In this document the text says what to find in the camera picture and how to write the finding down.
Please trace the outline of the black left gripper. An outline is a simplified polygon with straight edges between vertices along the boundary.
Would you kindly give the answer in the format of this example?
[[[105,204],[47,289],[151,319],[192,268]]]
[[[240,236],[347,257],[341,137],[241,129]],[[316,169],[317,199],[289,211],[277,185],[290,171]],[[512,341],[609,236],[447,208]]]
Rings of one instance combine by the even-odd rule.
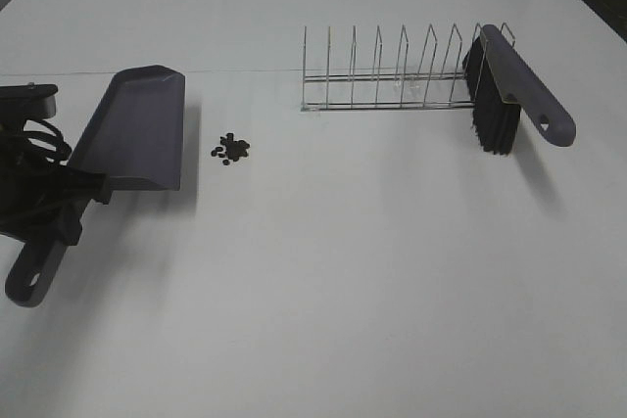
[[[50,83],[1,87],[1,233],[25,241],[48,229],[70,247],[78,244],[89,202],[106,202],[106,175],[72,167],[70,158],[49,163],[12,138],[23,128],[39,129],[28,118],[49,122],[57,93]]]

